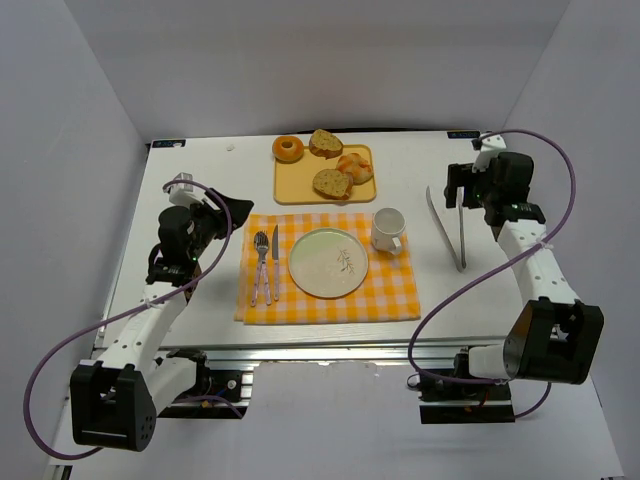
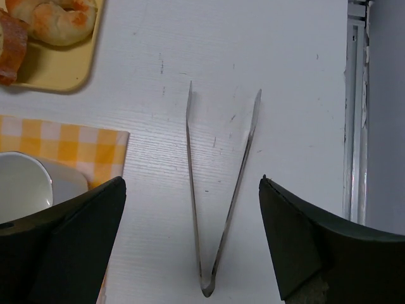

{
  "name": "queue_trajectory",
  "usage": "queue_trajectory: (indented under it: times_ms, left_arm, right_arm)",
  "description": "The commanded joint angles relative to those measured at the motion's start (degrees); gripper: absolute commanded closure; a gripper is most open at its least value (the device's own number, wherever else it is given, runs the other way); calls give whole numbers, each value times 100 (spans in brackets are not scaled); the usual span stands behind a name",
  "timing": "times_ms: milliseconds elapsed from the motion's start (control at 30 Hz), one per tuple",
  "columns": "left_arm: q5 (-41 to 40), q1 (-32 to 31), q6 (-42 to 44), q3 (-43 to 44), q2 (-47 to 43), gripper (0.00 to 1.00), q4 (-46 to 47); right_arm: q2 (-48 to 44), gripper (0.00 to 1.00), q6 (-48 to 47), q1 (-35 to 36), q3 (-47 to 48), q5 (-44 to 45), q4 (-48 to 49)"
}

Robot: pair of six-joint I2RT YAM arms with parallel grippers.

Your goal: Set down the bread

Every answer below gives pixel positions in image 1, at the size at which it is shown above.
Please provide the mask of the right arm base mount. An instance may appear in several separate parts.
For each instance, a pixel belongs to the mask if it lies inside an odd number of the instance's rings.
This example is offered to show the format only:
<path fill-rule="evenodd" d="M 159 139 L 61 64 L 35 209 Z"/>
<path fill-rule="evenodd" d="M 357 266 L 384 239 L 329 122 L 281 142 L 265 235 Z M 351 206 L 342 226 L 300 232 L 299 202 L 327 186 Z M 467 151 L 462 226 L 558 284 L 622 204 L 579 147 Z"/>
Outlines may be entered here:
<path fill-rule="evenodd" d="M 467 385 L 433 379 L 422 373 L 407 378 L 418 393 L 423 425 L 513 423 L 511 390 L 507 385 Z"/>

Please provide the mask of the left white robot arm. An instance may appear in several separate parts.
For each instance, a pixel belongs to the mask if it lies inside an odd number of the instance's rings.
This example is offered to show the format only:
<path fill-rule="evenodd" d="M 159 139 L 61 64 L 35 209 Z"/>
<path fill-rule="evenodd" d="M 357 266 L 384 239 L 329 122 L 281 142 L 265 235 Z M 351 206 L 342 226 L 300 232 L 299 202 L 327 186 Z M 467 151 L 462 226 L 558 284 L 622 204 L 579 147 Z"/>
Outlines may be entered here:
<path fill-rule="evenodd" d="M 181 397 L 211 388 L 205 353 L 158 350 L 193 294 L 199 258 L 213 240 L 241 227 L 254 206 L 217 191 L 203 199 L 177 185 L 171 205 L 158 217 L 158 243 L 148 257 L 142 311 L 95 360 L 80 364 L 70 379 L 74 441 L 79 445 L 142 451 L 160 413 Z"/>

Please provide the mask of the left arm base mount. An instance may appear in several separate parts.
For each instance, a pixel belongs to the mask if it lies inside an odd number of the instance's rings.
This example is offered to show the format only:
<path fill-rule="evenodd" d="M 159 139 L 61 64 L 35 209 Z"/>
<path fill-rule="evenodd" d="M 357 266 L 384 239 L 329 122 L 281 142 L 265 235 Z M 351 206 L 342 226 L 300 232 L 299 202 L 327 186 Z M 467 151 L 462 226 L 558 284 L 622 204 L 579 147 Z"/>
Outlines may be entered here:
<path fill-rule="evenodd" d="M 169 351 L 165 359 L 187 359 L 194 363 L 196 383 L 159 413 L 159 418 L 240 419 L 246 413 L 248 396 L 242 393 L 243 371 L 214 367 L 204 351 L 194 349 Z"/>

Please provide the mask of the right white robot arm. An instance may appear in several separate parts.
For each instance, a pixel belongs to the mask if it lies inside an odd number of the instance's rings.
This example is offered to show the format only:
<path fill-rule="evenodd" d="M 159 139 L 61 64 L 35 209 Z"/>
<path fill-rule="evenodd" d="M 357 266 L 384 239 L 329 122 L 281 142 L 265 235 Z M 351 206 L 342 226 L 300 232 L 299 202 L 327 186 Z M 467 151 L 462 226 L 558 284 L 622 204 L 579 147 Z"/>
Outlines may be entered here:
<path fill-rule="evenodd" d="M 523 310 L 500 345 L 472 347 L 472 378 L 530 379 L 581 384 L 589 373 L 604 326 L 597 306 L 583 303 L 569 286 L 546 239 L 546 218 L 529 202 L 531 157 L 501 152 L 483 168 L 448 167 L 447 207 L 481 208 L 507 258 Z"/>

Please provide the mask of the glazed ring donut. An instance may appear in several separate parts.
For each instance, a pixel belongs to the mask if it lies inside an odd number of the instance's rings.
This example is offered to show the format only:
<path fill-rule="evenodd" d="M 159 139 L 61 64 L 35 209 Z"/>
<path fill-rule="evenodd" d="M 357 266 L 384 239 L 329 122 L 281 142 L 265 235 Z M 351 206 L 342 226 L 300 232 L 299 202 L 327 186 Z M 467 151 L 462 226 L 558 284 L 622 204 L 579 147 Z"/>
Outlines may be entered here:
<path fill-rule="evenodd" d="M 304 155 L 304 144 L 296 136 L 279 136 L 272 144 L 274 158 L 282 163 L 293 163 Z"/>

